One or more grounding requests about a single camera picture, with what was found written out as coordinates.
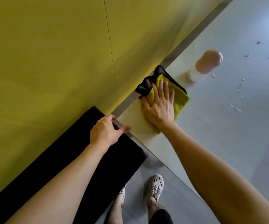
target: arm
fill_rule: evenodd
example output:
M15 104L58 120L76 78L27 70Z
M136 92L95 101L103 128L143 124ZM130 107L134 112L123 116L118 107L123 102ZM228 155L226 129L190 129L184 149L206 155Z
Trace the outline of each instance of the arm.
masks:
M173 146L192 185L221 223L269 223L269 202L235 169L183 132L174 120L174 91L152 85L152 106L143 98L147 118Z
M129 126L115 130L112 119L101 118L90 131L90 144L49 183L25 203L7 223L72 223L88 183L109 146Z

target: fingers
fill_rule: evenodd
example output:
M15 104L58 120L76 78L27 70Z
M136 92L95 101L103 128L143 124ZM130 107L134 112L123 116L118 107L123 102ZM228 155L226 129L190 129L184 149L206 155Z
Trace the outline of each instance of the fingers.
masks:
M170 100L170 94L169 94L169 83L168 81L165 81L163 84L163 91L164 91L164 96L167 101Z
M145 111L150 109L150 104L149 104L147 97L142 97L142 104L143 104Z
M120 129L117 130L117 134L120 137L123 133L130 130L130 126L123 126Z
M175 90L172 89L171 96L170 96L170 102L171 102L171 104L174 104L174 97L175 97Z
M164 98L164 94L163 94L163 79L161 79L159 81L158 96L159 96L159 98Z
M152 86L153 91L154 91L154 100L156 101L159 98L158 91L157 91L157 88L156 88L154 83L152 83L151 86Z
M108 118L109 118L110 120L116 120L116 119L117 119L117 117L114 116L114 115L112 115L112 114L110 114L110 115L108 116Z

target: white shoe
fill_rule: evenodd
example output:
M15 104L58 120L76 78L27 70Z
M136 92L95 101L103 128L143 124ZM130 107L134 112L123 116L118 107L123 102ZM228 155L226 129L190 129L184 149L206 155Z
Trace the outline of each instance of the white shoe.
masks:
M143 202L147 202L147 199L154 197L156 202L158 202L159 196L163 191L163 178L160 174L155 174L151 177L149 181L148 192L144 197Z
M123 195L123 201L122 204L124 203L124 198L125 198L125 187L126 185L123 187L123 189L121 189L121 191L119 193L121 193Z

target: white table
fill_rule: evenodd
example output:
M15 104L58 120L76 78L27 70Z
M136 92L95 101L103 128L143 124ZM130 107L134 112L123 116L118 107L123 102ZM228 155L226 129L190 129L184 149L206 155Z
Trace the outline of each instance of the white table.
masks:
M183 73L208 49L216 49L224 56L213 71L216 78L209 74L189 84ZM269 0L233 0L166 69L191 98L177 124L248 180L269 143L268 57ZM237 93L241 79L243 98ZM131 133L195 191L168 140L145 121L140 100L118 121L131 125Z

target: person's right hand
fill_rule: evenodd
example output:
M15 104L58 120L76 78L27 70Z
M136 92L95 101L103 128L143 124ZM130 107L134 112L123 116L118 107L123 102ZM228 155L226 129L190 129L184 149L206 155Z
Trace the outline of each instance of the person's right hand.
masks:
M159 82L158 90L153 83L152 88L154 90L153 104L150 106L146 97L142 97L142 103L148 120L160 130L166 123L174 121L175 91L172 89L169 94L168 82L163 83L162 79Z

